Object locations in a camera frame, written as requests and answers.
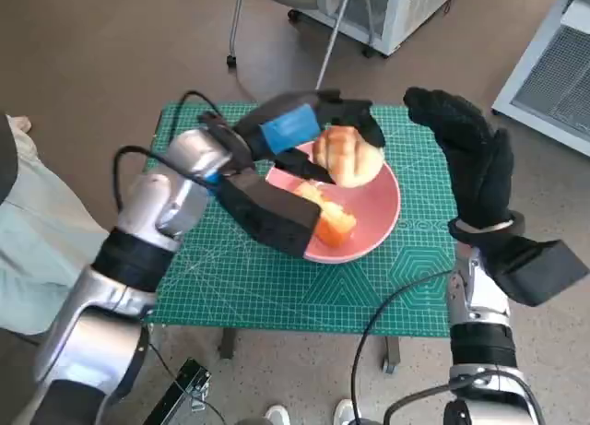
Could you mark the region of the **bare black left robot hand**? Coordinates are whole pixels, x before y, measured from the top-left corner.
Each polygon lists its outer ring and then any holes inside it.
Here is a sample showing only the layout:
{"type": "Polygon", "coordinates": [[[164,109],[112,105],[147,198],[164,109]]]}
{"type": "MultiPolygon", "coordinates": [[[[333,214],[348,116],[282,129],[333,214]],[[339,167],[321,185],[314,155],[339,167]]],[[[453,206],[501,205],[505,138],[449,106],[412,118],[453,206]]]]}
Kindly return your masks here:
{"type": "Polygon", "coordinates": [[[233,126],[254,161],[305,180],[356,188],[371,182],[384,165],[384,133],[370,100],[346,100],[340,91],[284,93],[233,126]]]}

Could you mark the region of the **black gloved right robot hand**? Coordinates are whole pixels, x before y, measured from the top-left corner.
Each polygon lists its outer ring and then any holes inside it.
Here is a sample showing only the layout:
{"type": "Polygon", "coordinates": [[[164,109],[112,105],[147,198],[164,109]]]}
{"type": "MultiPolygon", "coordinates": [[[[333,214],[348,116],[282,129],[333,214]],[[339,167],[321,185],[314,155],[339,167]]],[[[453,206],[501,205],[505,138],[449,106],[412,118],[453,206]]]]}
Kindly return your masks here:
{"type": "Polygon", "coordinates": [[[458,219],[479,230],[509,221],[508,132],[493,129],[477,106],[443,90],[411,87],[403,101],[410,121],[430,128],[446,158],[458,219]]]}

